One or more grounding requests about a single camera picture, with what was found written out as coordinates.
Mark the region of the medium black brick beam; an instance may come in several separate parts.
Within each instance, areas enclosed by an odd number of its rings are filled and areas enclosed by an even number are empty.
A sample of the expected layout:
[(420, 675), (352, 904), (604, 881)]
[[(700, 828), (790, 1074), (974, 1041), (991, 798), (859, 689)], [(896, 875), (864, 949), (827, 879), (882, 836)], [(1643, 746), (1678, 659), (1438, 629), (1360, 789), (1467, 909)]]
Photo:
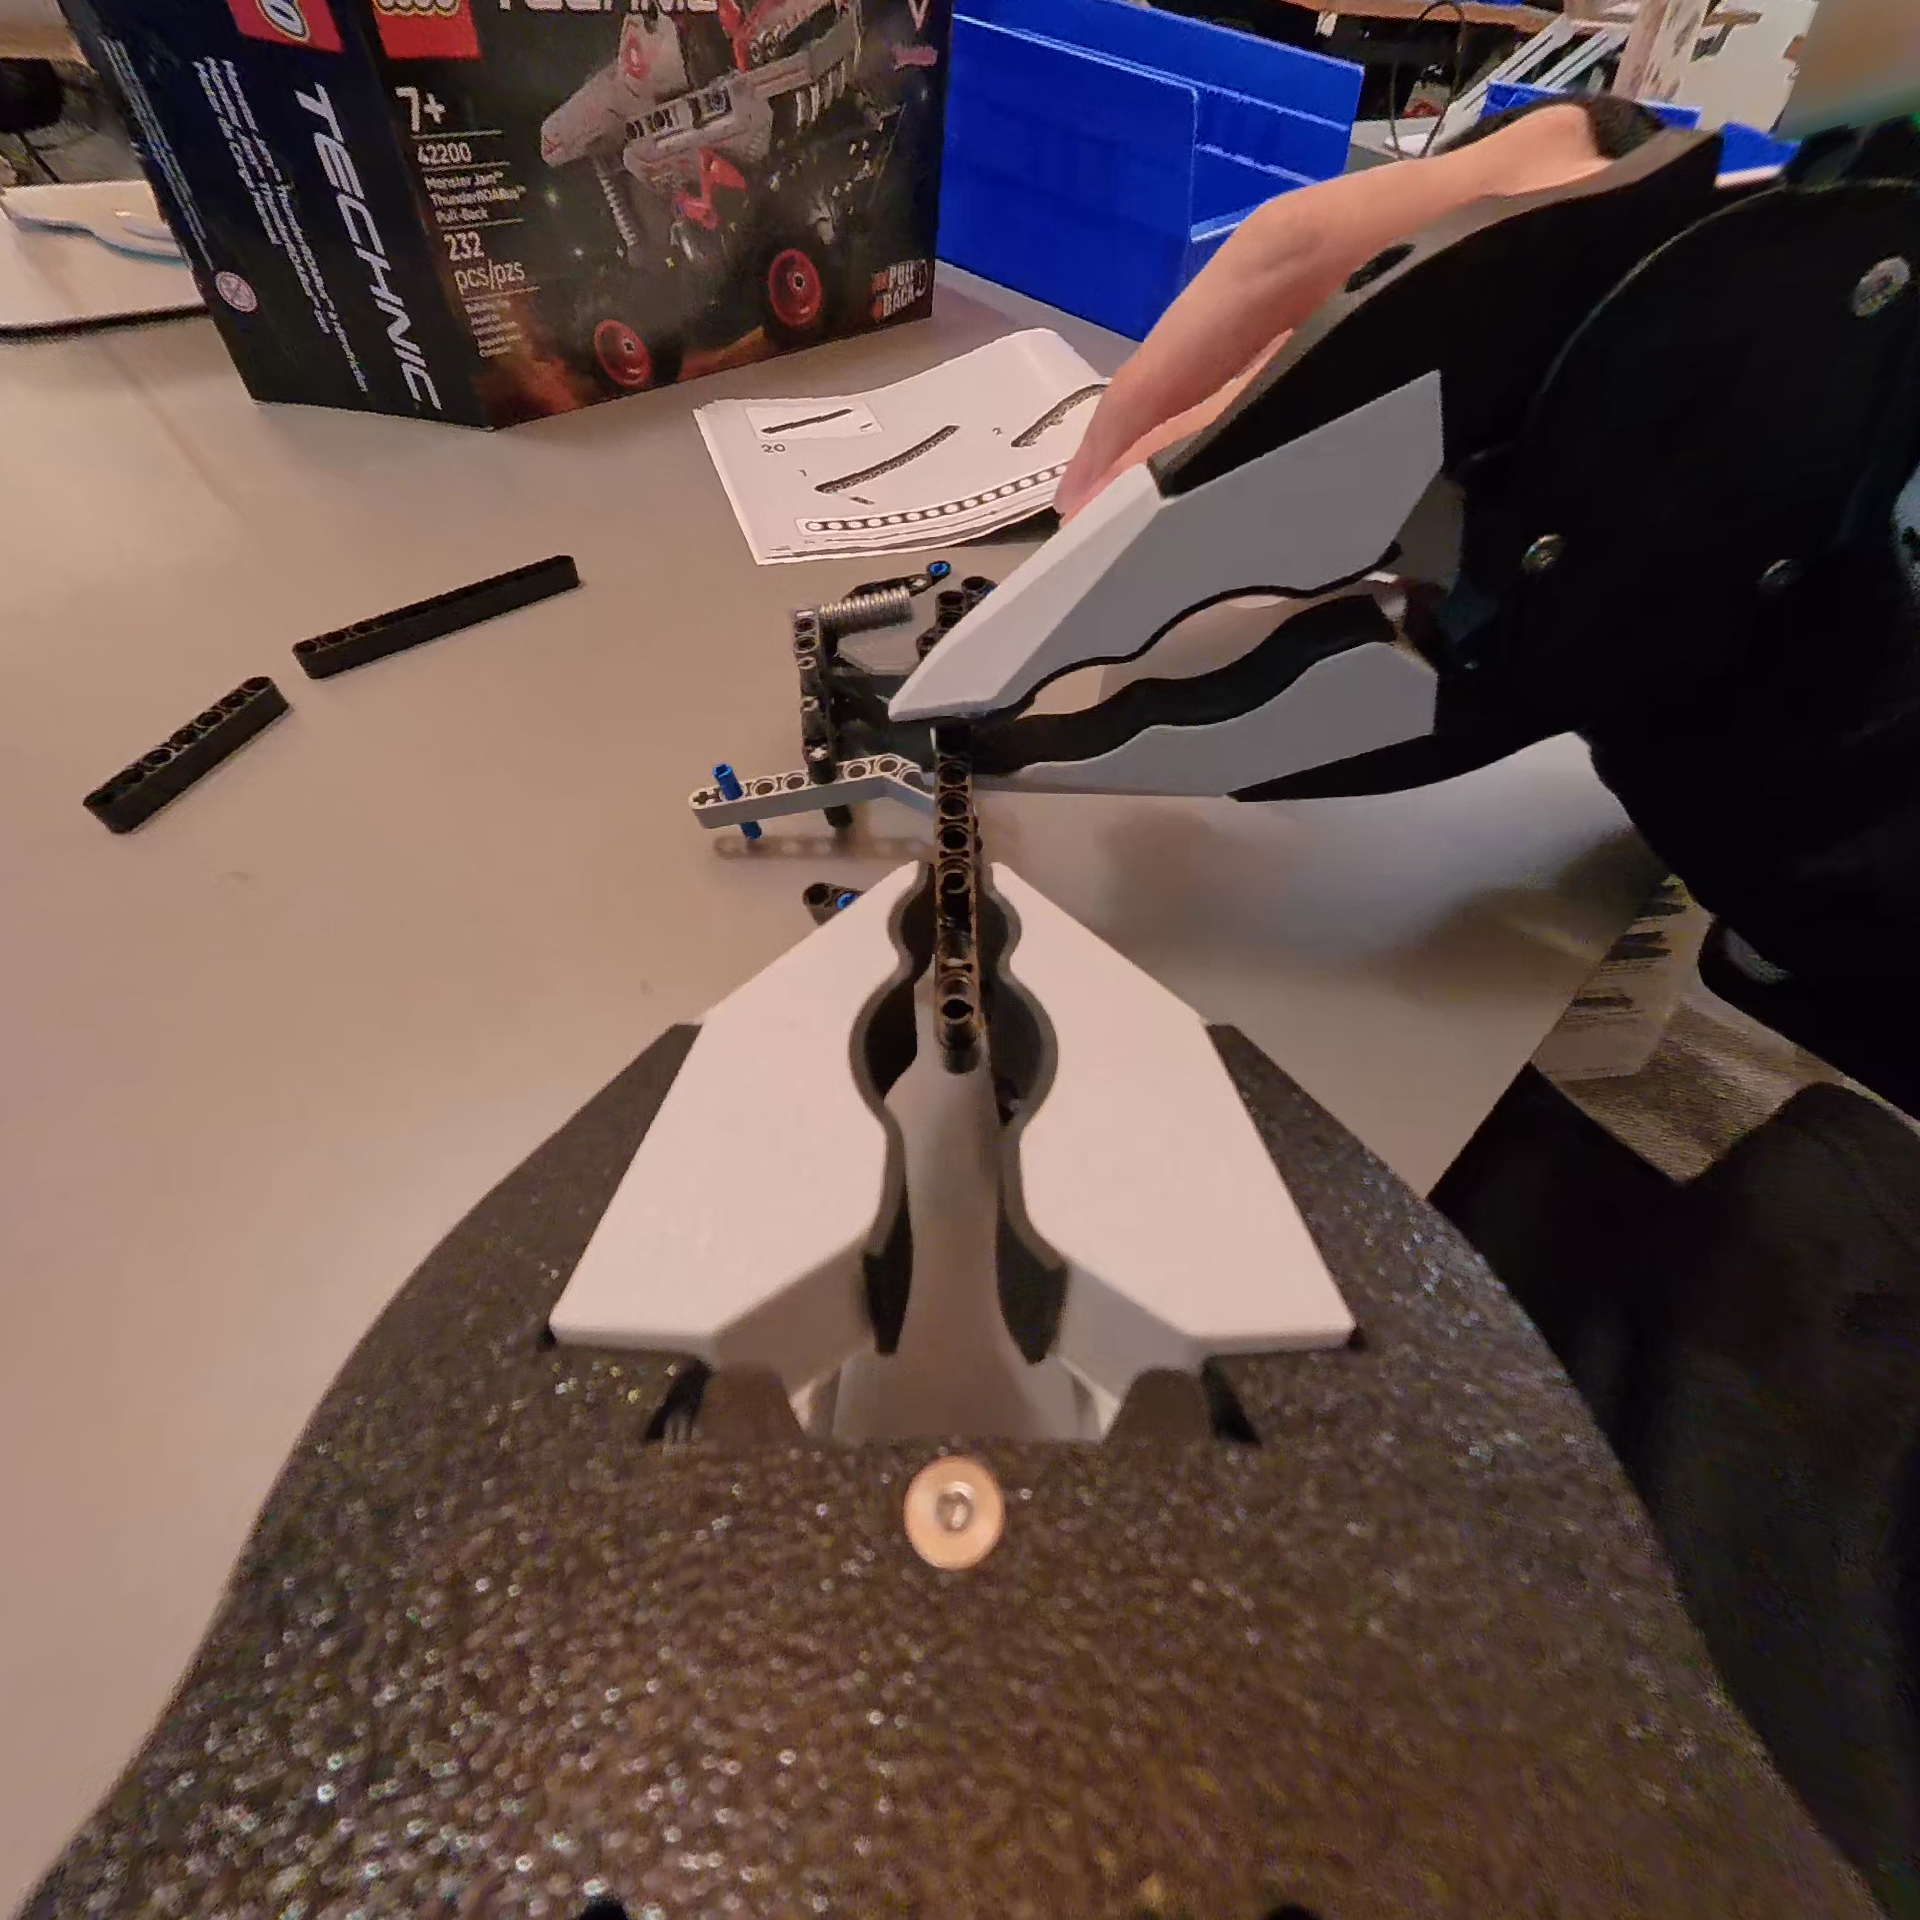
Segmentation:
[(577, 589), (577, 560), (554, 556), (297, 640), (291, 657), (306, 678), (337, 678)]

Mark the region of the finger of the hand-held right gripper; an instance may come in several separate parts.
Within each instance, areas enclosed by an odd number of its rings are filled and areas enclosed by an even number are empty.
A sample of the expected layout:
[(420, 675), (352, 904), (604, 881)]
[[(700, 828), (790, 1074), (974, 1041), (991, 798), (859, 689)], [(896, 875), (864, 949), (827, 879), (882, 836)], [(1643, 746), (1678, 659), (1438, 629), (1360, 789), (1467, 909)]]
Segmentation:
[(1438, 669), (1373, 594), (1293, 609), (1243, 657), (1134, 678), (1079, 712), (974, 728), (974, 780), (1041, 792), (1219, 801), (1421, 742)]
[(888, 712), (897, 726), (1008, 714), (1079, 667), (1139, 657), (1219, 597), (1360, 578), (1439, 467), (1439, 371), (1190, 493), (1130, 467), (933, 646)]

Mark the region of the blue divided bin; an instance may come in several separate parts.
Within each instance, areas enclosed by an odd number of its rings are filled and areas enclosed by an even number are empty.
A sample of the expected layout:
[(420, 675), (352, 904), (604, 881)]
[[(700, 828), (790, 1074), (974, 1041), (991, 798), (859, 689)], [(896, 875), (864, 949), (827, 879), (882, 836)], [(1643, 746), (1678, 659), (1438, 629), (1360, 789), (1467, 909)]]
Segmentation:
[(940, 261), (1144, 338), (1263, 203), (1347, 173), (1362, 67), (1139, 4), (956, 4)]

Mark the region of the white stand base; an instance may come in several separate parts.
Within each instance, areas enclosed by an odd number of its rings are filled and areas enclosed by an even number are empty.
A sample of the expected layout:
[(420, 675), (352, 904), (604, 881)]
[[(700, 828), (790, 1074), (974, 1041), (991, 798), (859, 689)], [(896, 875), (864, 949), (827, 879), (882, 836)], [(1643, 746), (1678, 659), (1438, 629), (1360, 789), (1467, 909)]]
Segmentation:
[(146, 179), (2, 190), (2, 337), (204, 313)]

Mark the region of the white instruction booklet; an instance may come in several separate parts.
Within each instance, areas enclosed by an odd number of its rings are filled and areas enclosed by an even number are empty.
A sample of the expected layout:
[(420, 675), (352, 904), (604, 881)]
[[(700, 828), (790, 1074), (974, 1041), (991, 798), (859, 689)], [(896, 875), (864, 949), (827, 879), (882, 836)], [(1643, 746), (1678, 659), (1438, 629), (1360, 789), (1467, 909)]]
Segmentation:
[(696, 412), (759, 565), (974, 541), (1056, 507), (1106, 380), (1029, 325), (863, 396)]

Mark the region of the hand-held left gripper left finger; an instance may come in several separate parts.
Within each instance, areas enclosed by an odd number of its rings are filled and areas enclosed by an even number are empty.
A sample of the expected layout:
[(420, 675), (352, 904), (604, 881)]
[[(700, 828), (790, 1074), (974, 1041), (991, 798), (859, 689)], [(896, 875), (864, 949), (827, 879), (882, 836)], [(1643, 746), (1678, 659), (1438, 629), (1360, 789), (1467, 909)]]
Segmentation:
[(896, 869), (696, 1024), (549, 1331), (765, 1372), (808, 1434), (896, 1356), (916, 1232), (888, 1094), (919, 1057), (920, 872)]

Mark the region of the long black pinned brick beam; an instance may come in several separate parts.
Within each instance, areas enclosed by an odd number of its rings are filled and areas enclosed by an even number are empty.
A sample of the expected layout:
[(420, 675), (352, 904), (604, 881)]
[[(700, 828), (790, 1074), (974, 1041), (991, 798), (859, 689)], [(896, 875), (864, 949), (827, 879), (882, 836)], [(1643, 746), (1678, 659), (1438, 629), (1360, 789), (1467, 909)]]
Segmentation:
[(991, 1051), (991, 943), (979, 918), (984, 839), (974, 798), (974, 730), (933, 728), (933, 1029), (949, 1074)]

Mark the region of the person's right hand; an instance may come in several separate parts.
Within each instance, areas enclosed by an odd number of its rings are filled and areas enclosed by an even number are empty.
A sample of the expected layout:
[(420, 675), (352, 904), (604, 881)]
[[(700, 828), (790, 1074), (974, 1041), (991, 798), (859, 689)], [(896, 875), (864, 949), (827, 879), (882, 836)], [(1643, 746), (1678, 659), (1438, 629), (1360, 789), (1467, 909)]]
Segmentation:
[(1115, 371), (1056, 512), (1196, 435), (1368, 257), (1459, 204), (1586, 179), (1659, 120), (1629, 102), (1540, 102), (1489, 113), (1448, 148), (1282, 193), (1254, 209)]

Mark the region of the person's dark clothed legs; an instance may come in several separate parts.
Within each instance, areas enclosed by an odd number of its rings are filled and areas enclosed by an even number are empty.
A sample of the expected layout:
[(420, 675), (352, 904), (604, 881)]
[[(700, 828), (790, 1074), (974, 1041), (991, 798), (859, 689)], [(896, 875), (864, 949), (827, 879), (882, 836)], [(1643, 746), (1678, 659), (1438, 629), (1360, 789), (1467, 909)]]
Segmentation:
[(1918, 1915), (1918, 1131), (1815, 1085), (1673, 1180), (1526, 1066), (1435, 1203), (1586, 1398), (1779, 1773)]

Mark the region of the large blue bin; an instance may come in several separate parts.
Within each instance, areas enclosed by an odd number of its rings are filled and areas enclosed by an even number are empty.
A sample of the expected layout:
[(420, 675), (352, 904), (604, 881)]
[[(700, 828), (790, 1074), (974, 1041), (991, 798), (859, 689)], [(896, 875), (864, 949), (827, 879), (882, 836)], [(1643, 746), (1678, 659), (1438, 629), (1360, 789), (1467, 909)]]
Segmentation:
[[(1501, 131), (1515, 118), (1531, 110), (1573, 104), (1594, 124), (1596, 150), (1606, 156), (1624, 156), (1652, 131), (1700, 131), (1699, 110), (1685, 104), (1647, 104), (1632, 97), (1620, 97), (1611, 92), (1544, 92), (1534, 86), (1492, 86), (1482, 97), (1478, 118), (1452, 134), (1452, 144), (1485, 136)], [(1755, 173), (1755, 168), (1782, 168), (1796, 152), (1796, 139), (1779, 139), (1770, 131), (1757, 131), (1748, 124), (1721, 124), (1719, 131), (1721, 156), (1719, 173)]]

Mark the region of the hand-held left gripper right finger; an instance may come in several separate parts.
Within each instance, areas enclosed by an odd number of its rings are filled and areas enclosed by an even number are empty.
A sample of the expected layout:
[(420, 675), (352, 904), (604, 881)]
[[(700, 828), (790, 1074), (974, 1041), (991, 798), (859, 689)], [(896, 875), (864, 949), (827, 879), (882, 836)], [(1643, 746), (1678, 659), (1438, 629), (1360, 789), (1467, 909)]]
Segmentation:
[(1016, 1353), (1106, 1436), (1149, 1374), (1356, 1337), (1213, 1024), (1012, 869), (979, 895)]

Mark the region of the grey black toy brick chassis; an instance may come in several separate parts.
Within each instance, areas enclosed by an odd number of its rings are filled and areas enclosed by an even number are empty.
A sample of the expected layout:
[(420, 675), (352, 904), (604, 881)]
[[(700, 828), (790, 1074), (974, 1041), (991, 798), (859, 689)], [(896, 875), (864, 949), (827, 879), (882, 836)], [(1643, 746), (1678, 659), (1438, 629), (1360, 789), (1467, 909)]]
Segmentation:
[(962, 891), (974, 885), (979, 825), (968, 746), (936, 742), (928, 726), (891, 719), (891, 697), (908, 678), (900, 669), (874, 669), (851, 652), (855, 635), (888, 633), (930, 608), (912, 664), (930, 659), (940, 640), (995, 590), (991, 574), (953, 574), (949, 560), (870, 582), (842, 597), (790, 612), (790, 659), (801, 683), (801, 765), (793, 769), (743, 776), (714, 765), (696, 786), (690, 808), (706, 828), (739, 828), (760, 839), (765, 819), (819, 814), (829, 828), (851, 828), (855, 807), (891, 801), (930, 819), (930, 857), (936, 869), (940, 918), (960, 925), (974, 913)]

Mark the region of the black toy set box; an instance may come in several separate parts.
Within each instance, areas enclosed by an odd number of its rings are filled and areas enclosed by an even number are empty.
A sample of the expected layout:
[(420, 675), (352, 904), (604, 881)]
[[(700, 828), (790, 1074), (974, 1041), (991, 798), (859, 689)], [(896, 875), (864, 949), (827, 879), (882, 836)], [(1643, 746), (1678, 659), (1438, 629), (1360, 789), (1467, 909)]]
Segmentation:
[(925, 319), (949, 4), (62, 4), (257, 401), (502, 426)]

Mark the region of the short black brick beam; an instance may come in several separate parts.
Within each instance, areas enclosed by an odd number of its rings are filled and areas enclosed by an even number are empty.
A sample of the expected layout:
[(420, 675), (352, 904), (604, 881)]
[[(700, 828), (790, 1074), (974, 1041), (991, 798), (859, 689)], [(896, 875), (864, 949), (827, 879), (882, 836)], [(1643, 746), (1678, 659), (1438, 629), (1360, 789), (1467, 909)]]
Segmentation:
[(289, 714), (291, 702), (275, 678), (245, 678), (84, 792), (83, 807), (108, 832), (127, 836)]

